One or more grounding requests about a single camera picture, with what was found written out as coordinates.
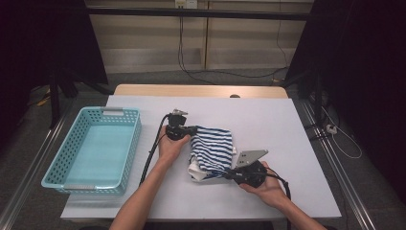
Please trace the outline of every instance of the right hand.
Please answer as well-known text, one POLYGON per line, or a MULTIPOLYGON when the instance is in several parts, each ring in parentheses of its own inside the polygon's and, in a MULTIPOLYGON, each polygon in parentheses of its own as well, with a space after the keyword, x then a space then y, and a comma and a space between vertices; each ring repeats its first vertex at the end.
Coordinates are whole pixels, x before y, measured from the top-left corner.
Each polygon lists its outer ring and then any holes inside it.
MULTIPOLYGON (((261 163, 265 168, 269 168, 266 162, 262 161, 261 163)), ((267 170, 267 173, 274 174, 270 170, 267 170)), ((279 180, 274 177, 266 176, 265 181, 257 188, 247 184, 240 184, 239 187, 248 193, 259 196, 259 198, 267 205, 277 209, 281 208, 284 203, 289 200, 284 193, 279 180)))

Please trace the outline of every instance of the electrical cable on wall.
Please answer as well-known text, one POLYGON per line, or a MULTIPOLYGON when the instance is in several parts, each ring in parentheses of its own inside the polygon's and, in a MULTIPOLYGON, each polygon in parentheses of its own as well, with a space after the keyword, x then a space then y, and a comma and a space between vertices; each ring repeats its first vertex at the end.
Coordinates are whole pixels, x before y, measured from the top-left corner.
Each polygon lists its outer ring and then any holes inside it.
MULTIPOLYGON (((259 75, 259 76, 245 76, 245 75, 241 75, 241 74, 235 74, 235 73, 230 73, 230 72, 225 72, 225 71, 220 71, 220 70, 201 70, 201 71, 187 70, 186 67, 185 67, 185 62, 184 62, 184 57, 183 57, 183 29, 184 29, 183 17, 180 17, 179 18, 178 64, 179 64, 179 67, 181 68, 181 70, 183 72, 185 72, 190 78, 192 78, 192 79, 194 79, 196 81, 203 81, 203 82, 215 85, 214 82, 211 82, 209 80, 198 79, 198 78, 194 77, 192 74, 218 73, 218 74, 232 75, 232 76, 236 76, 236 77, 239 77, 239 78, 245 78, 245 79, 261 79, 261 78, 268 78, 268 77, 272 76, 271 85, 273 85, 273 83, 275 81, 275 74, 277 74, 281 70, 284 70, 284 69, 288 68, 287 61, 286 61, 286 58, 285 58, 285 63, 286 63, 285 67, 279 68, 279 69, 273 71, 272 73, 265 74, 265 75, 259 75)), ((279 39, 279 33, 280 33, 280 29, 278 29, 277 43, 278 43, 278 39, 279 39)))
POLYGON ((323 109, 323 111, 326 113, 328 119, 329 119, 329 120, 331 121, 331 123, 333 124, 333 126, 332 126, 332 125, 327 125, 327 126, 326 126, 326 130, 327 130, 328 133, 331 133, 332 140, 333 140, 333 142, 335 143, 335 145, 337 146, 337 148, 338 148, 341 152, 343 152, 347 157, 349 157, 349 158, 351 158, 351 159, 358 159, 358 158, 361 158, 363 152, 362 152, 361 148, 359 147, 359 145, 354 141, 354 139, 352 139, 349 135, 347 135, 347 133, 346 133, 345 131, 343 131, 343 129, 341 129, 340 127, 338 127, 337 125, 335 125, 334 121, 333 121, 333 120, 331 119, 331 117, 328 115, 327 111, 326 111, 323 107, 322 107, 322 109, 323 109), (334 138, 334 135, 337 134, 337 130, 341 131, 344 135, 346 135, 346 136, 355 144, 355 146, 358 147, 359 152, 360 152, 360 154, 359 154, 358 156, 351 156, 351 155, 348 155, 343 149, 341 149, 341 147, 338 145, 337 141, 336 141, 335 138, 334 138))

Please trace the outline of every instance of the wire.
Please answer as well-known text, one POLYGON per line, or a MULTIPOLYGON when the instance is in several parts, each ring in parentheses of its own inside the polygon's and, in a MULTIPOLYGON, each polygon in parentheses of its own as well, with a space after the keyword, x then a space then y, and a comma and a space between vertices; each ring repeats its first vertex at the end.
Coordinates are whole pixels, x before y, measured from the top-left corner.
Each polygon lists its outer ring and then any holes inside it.
POLYGON ((185 67, 185 62, 183 60, 183 17, 179 18, 179 47, 178 47, 178 64, 179 67, 182 69, 183 72, 185 72, 190 78, 197 80, 197 81, 203 81, 208 84, 213 84, 215 85, 214 82, 208 81, 208 80, 202 80, 195 78, 194 76, 191 75, 191 72, 189 72, 186 67, 185 67))
POLYGON ((323 109, 323 111, 325 111, 327 117, 330 119, 330 121, 332 122, 332 124, 333 124, 338 130, 340 130, 344 135, 346 135, 346 136, 355 144, 355 146, 358 147, 360 154, 359 154, 358 156, 350 156, 350 155, 348 155, 348 154, 347 154, 344 150, 342 150, 342 149, 340 148, 340 146, 338 145, 337 141, 336 141, 335 138, 334 138, 334 135, 335 135, 335 134, 332 134, 332 140, 334 141, 334 143, 335 143, 335 145, 337 146, 337 148, 338 148, 341 152, 343 152, 347 157, 349 157, 349 158, 351 158, 351 159, 359 159, 359 158, 361 158, 363 152, 362 152, 361 148, 359 147, 359 145, 354 141, 354 139, 352 139, 350 136, 348 136, 347 133, 346 133, 345 131, 343 131, 343 129, 341 129, 340 127, 338 127, 337 125, 335 125, 334 121, 333 121, 333 120, 331 119, 331 117, 328 115, 327 111, 326 111, 323 107, 322 107, 322 109, 323 109))
MULTIPOLYGON (((282 11, 282 1, 280 0, 280 12, 281 11, 282 11)), ((284 65, 287 66, 286 53, 284 52, 284 50, 281 48, 281 46, 279 44, 279 35, 280 35, 280 31, 281 31, 281 23, 282 23, 282 21, 279 20, 279 27, 278 27, 278 33, 277 33, 277 46, 282 51, 283 57, 284 57, 284 65)))
POLYGON ((141 186, 141 184, 142 184, 142 183, 144 182, 144 180, 146 179, 147 171, 148 171, 148 168, 149 168, 149 164, 150 164, 150 162, 151 162, 153 153, 155 152, 156 148, 158 147, 159 142, 162 140, 162 138, 163 138, 164 136, 167 135, 167 134, 165 134, 165 135, 162 135, 162 137, 159 137, 159 133, 161 133, 162 125, 164 124, 165 119, 167 119, 169 116, 170 116, 170 114, 165 115, 164 118, 163 118, 162 121, 161 121, 161 124, 159 125, 158 132, 156 133, 156 137, 155 137, 154 144, 152 145, 152 148, 151 148, 151 150, 149 151, 149 156, 148 156, 148 159, 147 159, 147 161, 146 161, 146 165, 144 166, 143 174, 141 175, 141 179, 140 179, 140 184, 139 184, 139 186, 141 186))
POLYGON ((245 79, 261 79, 261 78, 268 78, 272 76, 272 82, 271 85, 274 83, 275 80, 275 74, 277 74, 278 72, 280 72, 281 70, 287 69, 287 62, 286 62, 286 58, 285 58, 285 63, 286 66, 283 68, 279 68, 269 74, 265 74, 265 75, 259 75, 259 76, 246 76, 246 75, 241 75, 241 74, 235 74, 235 73, 230 73, 230 72, 226 72, 226 71, 221 71, 221 70, 200 70, 200 71, 190 71, 187 70, 185 67, 185 62, 184 62, 184 56, 183 56, 183 31, 184 31, 184 26, 183 26, 183 17, 179 18, 179 47, 178 47, 178 64, 179 67, 181 68, 181 70, 183 72, 185 72, 190 78, 197 80, 197 81, 203 81, 209 84, 214 84, 214 82, 211 82, 209 80, 202 80, 202 79, 198 79, 196 77, 194 77, 192 74, 202 74, 202 73, 218 73, 218 74, 225 74, 225 75, 231 75, 231 76, 236 76, 236 77, 240 77, 240 78, 245 78, 245 79))
MULTIPOLYGON (((274 170, 270 169, 270 168, 265 168, 267 170, 270 170, 272 173, 264 173, 264 172, 249 172, 247 173, 248 175, 252 174, 252 175, 265 175, 265 176, 269 176, 269 177, 273 177, 276 178, 278 180, 280 180, 280 182, 282 183, 283 187, 284 187, 284 191, 286 192, 286 196, 291 200, 291 194, 290 194, 290 189, 289 189, 289 183, 287 181, 285 181, 284 179, 282 179, 274 170)), ((286 219, 286 229, 290 230, 292 228, 292 223, 290 222, 290 220, 287 218, 286 219)))

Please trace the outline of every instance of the wall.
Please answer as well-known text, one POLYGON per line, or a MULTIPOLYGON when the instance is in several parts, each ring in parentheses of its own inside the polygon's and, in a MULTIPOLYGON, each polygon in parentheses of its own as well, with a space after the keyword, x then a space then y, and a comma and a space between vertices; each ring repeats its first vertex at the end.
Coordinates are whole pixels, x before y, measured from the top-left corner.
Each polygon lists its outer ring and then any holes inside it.
MULTIPOLYGON (((169 0, 88 0, 86 4, 174 8, 169 0)), ((198 1, 200 10, 309 12, 311 6, 304 0, 198 1)), ((180 69, 178 17, 91 15, 91 21, 107 73, 180 69)), ((293 58, 304 25, 303 21, 183 18, 183 61, 190 70, 284 67, 293 58)))

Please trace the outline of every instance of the black cable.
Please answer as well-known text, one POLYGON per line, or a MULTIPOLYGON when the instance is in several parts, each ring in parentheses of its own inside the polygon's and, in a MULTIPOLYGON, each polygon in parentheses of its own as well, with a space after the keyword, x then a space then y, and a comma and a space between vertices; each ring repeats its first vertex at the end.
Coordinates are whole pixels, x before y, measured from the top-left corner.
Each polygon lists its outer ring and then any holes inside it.
POLYGON ((196 80, 196 81, 203 81, 209 84, 214 84, 211 81, 208 80, 202 80, 202 79, 198 79, 195 78, 194 76, 191 75, 191 73, 186 69, 185 67, 185 62, 183 61, 183 17, 179 18, 179 47, 178 47, 178 64, 179 67, 182 69, 183 72, 185 72, 190 78, 196 80))
POLYGON ((283 53, 283 57, 284 57, 284 65, 285 66, 287 66, 287 60, 286 60, 286 53, 284 52, 284 50, 281 48, 281 46, 279 45, 279 35, 280 35, 280 31, 281 31, 281 20, 280 20, 280 25, 279 25, 279 27, 278 27, 278 33, 277 33, 277 46, 280 48, 280 50, 282 51, 282 53, 283 53))
MULTIPOLYGON (((265 168, 267 170, 272 171, 272 173, 274 174, 270 174, 270 173, 264 173, 264 172, 250 172, 247 173, 248 175, 265 175, 265 176, 269 176, 269 177, 273 177, 276 178, 278 180, 280 180, 280 182, 282 183, 283 187, 284 187, 284 191, 286 192, 286 196, 292 200, 291 194, 290 194, 290 189, 289 189, 289 183, 287 181, 285 181, 284 179, 282 179, 275 171, 271 170, 270 168, 265 168)), ((290 230, 292 228, 292 223, 290 222, 290 220, 287 218, 286 219, 286 229, 290 230)))
POLYGON ((144 180, 146 179, 147 171, 148 171, 149 164, 150 164, 150 162, 151 162, 153 153, 155 152, 156 148, 158 147, 158 144, 159 144, 159 142, 161 141, 161 139, 162 139, 164 136, 166 136, 166 134, 165 134, 165 135, 163 135, 161 138, 159 138, 159 133, 161 133, 161 128, 162 128, 162 125, 164 124, 165 119, 167 119, 169 116, 170 116, 170 114, 165 115, 164 118, 163 118, 162 121, 161 121, 161 124, 159 125, 158 132, 156 133, 156 137, 155 137, 154 144, 152 145, 152 148, 151 148, 151 150, 149 151, 149 156, 148 156, 148 159, 147 159, 147 161, 146 161, 146 165, 144 166, 143 174, 141 175, 141 179, 140 179, 140 184, 139 184, 139 186, 140 186, 140 185, 144 182, 144 180))
POLYGON ((190 71, 187 70, 185 67, 185 62, 183 59, 183 17, 180 17, 179 19, 179 47, 178 47, 178 64, 179 67, 181 68, 181 70, 183 72, 185 72, 190 78, 197 80, 197 81, 204 81, 206 83, 209 84, 214 84, 214 82, 208 81, 208 80, 202 80, 202 79, 198 79, 194 76, 192 76, 192 74, 201 74, 201 73, 218 73, 218 74, 226 74, 226 75, 232 75, 232 76, 236 76, 236 77, 240 77, 240 78, 246 78, 246 79, 261 79, 261 78, 267 78, 272 76, 272 84, 274 81, 274 75, 278 72, 280 72, 283 69, 287 68, 287 64, 285 67, 283 68, 279 68, 277 70, 275 70, 272 73, 269 74, 265 74, 265 75, 259 75, 259 76, 246 76, 246 75, 241 75, 241 74, 235 74, 235 73, 230 73, 230 72, 225 72, 225 71, 220 71, 220 70, 201 70, 201 71, 190 71))

